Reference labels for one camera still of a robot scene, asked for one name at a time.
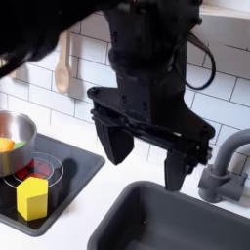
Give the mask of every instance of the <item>black stovetop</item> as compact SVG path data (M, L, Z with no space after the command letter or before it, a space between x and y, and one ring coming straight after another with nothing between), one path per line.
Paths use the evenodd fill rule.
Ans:
M31 236L45 233L103 165L94 153L37 135L29 165L0 178L0 222ZM30 176L49 181L48 215L27 222L17 211L16 187Z

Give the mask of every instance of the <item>gray faucet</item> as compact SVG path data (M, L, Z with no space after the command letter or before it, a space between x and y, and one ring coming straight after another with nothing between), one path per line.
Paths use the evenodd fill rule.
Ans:
M232 175L228 167L234 152L250 144L250 129L239 131L222 144L215 163L203 170L199 181L199 196L210 203L223 199L239 201L242 196L247 174Z

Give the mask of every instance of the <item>yellow cube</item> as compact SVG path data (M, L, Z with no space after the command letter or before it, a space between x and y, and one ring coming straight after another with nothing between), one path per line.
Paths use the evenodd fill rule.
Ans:
M48 181L29 177L17 187L17 208L20 214L32 221L47 216Z

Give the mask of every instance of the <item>countertop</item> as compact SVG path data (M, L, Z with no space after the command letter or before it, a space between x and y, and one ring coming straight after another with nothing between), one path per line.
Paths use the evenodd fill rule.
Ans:
M85 130L85 133L81 136L74 135L73 132L68 134L65 131L53 130L51 128L43 128L39 132L104 156L101 144L92 130ZM186 178L182 189L183 193L199 198L197 185L201 171L202 167L199 166L191 176ZM87 249L90 235L122 189L132 182L141 180L163 185L163 168L142 162L139 155L132 155L119 166L113 166L106 161L101 171L82 190L43 236L33 238L0 224L1 249L85 250ZM240 204L224 201L218 206L250 218L250 191L248 191L248 187L246 187L244 194L245 196L241 199Z

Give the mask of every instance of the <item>black robotic claw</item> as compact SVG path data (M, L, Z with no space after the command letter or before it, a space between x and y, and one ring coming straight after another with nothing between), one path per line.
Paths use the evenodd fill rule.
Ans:
M112 38L109 60L118 88L88 91L108 159L121 163L133 150L134 137L166 149L169 190L180 190L197 164L207 164L209 140L215 135L184 101L187 39L200 23L199 4L127 1L104 10Z

